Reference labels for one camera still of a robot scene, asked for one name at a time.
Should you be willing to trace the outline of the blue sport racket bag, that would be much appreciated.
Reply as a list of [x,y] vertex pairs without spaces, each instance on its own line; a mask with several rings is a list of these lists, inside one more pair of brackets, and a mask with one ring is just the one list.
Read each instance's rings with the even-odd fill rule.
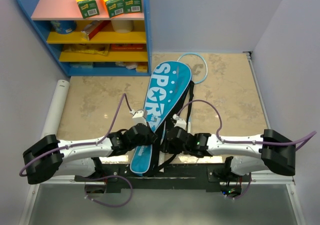
[[130,162],[135,175],[147,177],[159,164],[165,132],[174,124],[172,117],[183,107],[186,98],[194,98],[190,67],[180,61],[165,61],[153,70],[146,92],[144,109],[150,129],[157,135],[153,144],[138,146]]

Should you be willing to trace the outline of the blue badminton racket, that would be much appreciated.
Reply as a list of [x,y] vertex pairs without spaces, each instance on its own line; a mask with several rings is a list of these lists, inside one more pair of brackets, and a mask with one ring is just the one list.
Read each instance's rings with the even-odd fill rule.
[[192,101],[194,99],[195,85],[202,83],[208,75],[207,62],[200,54],[194,52],[182,54],[177,61],[188,65],[191,70],[193,84],[189,86],[189,101]]

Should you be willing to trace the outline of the white shuttlecock tube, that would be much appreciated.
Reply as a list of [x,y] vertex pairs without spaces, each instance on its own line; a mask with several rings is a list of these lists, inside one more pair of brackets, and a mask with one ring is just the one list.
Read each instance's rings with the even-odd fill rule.
[[58,132],[63,110],[65,107],[70,83],[66,80],[58,80],[54,94],[49,106],[49,110],[42,129],[41,138]]

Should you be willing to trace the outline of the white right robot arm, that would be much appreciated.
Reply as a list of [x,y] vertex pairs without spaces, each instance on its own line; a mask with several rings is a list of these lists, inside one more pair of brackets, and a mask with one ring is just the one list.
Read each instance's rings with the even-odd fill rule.
[[187,153],[197,158],[229,155],[222,174],[230,182],[264,170],[288,177],[296,173],[295,142],[272,129],[252,136],[217,137],[174,127],[167,132],[166,141],[169,154]]

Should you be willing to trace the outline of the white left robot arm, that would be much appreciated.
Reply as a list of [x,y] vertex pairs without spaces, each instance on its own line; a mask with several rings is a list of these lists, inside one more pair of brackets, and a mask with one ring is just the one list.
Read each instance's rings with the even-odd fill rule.
[[122,156],[136,147],[152,145],[156,139],[150,126],[142,123],[79,141],[59,140],[49,134],[23,152],[24,167],[19,175],[26,177],[30,185],[68,175],[99,181],[104,175],[100,158]]

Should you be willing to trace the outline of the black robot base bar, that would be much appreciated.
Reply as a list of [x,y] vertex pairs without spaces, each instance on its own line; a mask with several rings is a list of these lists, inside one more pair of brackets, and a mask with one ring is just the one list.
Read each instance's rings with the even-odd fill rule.
[[164,172],[151,177],[135,175],[128,164],[103,164],[102,168],[104,176],[122,176],[136,190],[205,190],[219,193],[221,185],[226,182],[217,176],[224,169],[223,163],[169,164]]

